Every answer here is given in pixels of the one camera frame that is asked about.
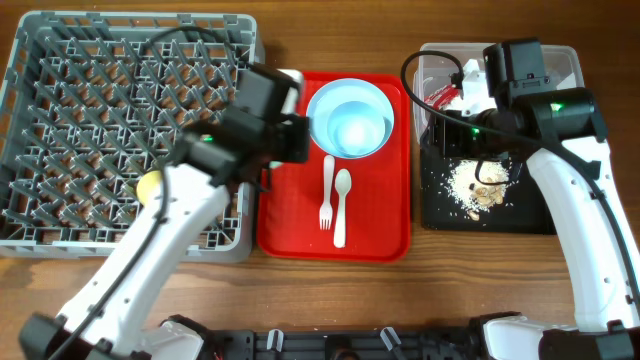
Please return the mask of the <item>red sauce packet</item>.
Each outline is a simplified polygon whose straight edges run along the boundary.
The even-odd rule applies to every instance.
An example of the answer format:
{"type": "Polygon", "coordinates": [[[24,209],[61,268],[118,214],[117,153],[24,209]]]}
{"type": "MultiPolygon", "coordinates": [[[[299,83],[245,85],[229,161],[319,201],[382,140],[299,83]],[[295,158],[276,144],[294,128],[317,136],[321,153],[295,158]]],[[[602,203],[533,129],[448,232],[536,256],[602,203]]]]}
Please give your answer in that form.
{"type": "Polygon", "coordinates": [[[442,110],[449,106],[454,100],[460,98],[460,90],[453,84],[445,85],[432,94],[425,97],[424,102],[436,109],[442,110]]]}

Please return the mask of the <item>rice and peanut shells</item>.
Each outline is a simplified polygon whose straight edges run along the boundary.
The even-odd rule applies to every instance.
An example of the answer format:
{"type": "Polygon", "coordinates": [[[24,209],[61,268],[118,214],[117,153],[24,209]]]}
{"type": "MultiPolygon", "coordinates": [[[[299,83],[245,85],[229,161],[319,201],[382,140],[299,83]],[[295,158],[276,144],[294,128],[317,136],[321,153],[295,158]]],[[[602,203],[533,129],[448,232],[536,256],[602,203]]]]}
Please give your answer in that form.
{"type": "Polygon", "coordinates": [[[443,175],[443,193],[453,201],[450,215],[479,221],[506,201],[513,183],[508,162],[452,161],[443,175]]]}

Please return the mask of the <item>large light blue plate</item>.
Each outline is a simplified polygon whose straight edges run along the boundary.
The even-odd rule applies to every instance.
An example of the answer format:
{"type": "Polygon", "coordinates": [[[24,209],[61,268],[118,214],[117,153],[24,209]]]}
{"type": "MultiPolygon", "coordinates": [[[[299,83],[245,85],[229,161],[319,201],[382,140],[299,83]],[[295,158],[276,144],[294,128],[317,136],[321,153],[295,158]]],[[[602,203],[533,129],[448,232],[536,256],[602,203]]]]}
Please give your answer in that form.
{"type": "Polygon", "coordinates": [[[306,114],[311,119],[311,138],[319,148],[334,157],[358,159],[344,158],[338,155],[336,149],[330,143],[327,134],[327,122],[330,113],[337,106],[349,101],[368,103],[376,107],[385,118],[386,138],[382,146],[375,151],[377,152],[384,147],[390,139],[394,129],[395,116],[389,98],[379,87],[372,83],[355,78],[344,78],[329,82],[312,96],[306,114]]]}

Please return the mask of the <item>light blue bowl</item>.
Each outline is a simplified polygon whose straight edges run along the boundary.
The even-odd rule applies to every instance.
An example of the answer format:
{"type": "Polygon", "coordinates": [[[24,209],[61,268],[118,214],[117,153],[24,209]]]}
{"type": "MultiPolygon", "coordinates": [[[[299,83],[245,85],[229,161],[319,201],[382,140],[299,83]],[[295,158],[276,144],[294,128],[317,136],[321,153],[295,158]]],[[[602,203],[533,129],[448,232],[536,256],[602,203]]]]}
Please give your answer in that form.
{"type": "Polygon", "coordinates": [[[386,121],[376,107],[349,101],[330,113],[327,134],[341,157],[366,157],[382,146],[386,138],[386,121]]]}

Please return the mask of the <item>white plastic spoon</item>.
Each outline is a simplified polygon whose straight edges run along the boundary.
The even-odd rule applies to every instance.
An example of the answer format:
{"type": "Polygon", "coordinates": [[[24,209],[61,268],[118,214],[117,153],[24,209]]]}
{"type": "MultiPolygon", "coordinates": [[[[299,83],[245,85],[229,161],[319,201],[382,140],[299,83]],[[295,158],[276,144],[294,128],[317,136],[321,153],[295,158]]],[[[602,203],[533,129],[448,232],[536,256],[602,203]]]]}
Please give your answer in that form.
{"type": "Polygon", "coordinates": [[[338,194],[338,209],[333,236],[333,244],[336,248],[346,246],[346,196],[351,190],[352,179],[347,169],[338,171],[335,179],[335,189],[338,194]]]}

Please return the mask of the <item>white plastic fork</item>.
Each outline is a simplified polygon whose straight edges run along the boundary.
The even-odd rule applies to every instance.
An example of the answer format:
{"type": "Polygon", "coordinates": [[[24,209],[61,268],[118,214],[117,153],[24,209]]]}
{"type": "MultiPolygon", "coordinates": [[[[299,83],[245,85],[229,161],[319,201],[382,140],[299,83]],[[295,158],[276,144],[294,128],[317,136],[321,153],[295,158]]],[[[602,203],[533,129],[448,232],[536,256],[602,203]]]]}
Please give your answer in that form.
{"type": "Polygon", "coordinates": [[[334,157],[326,155],[323,160],[323,202],[319,209],[319,224],[321,230],[329,230],[332,224],[333,208],[331,206],[331,191],[334,169],[334,157]]]}

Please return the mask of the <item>yellow plastic cup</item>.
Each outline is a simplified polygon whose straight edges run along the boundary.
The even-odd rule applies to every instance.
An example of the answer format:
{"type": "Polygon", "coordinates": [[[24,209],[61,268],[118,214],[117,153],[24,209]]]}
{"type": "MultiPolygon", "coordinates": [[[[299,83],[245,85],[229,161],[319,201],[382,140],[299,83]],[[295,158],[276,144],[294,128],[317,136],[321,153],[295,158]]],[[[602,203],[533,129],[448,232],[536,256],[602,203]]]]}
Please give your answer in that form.
{"type": "Polygon", "coordinates": [[[135,193],[139,203],[146,206],[156,190],[162,187],[162,174],[153,170],[143,175],[136,185],[135,193]]]}

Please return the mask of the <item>white napkin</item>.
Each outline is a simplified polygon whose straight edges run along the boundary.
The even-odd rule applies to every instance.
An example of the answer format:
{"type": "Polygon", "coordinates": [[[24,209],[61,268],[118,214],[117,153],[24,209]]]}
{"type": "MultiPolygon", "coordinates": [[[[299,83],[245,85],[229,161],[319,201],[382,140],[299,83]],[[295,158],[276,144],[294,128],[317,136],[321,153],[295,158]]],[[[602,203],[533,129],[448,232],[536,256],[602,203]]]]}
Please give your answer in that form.
{"type": "Polygon", "coordinates": [[[495,100],[487,96],[470,96],[464,98],[455,97],[449,104],[443,107],[444,110],[459,111],[463,116],[472,116],[487,109],[496,107],[495,100]]]}

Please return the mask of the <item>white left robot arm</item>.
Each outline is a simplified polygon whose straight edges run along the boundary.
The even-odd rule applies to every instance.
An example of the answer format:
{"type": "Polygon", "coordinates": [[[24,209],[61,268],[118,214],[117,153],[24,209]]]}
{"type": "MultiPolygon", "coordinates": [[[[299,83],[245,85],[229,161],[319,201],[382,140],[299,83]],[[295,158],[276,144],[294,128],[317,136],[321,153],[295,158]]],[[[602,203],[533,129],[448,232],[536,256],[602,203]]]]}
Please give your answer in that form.
{"type": "Polygon", "coordinates": [[[171,316],[144,327],[187,248],[243,183],[272,162],[304,163],[310,120],[296,114],[297,70],[252,64],[218,120],[185,125],[157,183],[139,182],[142,211],[90,281],[54,316],[34,313],[19,334],[28,359],[217,359],[205,326],[171,316]]]}

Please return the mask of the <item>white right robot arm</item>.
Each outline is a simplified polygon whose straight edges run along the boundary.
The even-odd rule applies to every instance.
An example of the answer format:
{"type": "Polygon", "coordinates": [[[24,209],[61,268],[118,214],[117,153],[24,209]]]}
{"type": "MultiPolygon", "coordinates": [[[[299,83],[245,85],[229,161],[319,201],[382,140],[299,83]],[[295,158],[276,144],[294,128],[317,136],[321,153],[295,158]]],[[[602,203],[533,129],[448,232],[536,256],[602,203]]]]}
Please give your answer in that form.
{"type": "Polygon", "coordinates": [[[483,315],[456,332],[468,359],[635,359],[639,251],[610,164],[608,130],[576,52],[534,38],[429,43],[404,89],[421,147],[426,226],[554,231],[575,321],[483,315]]]}

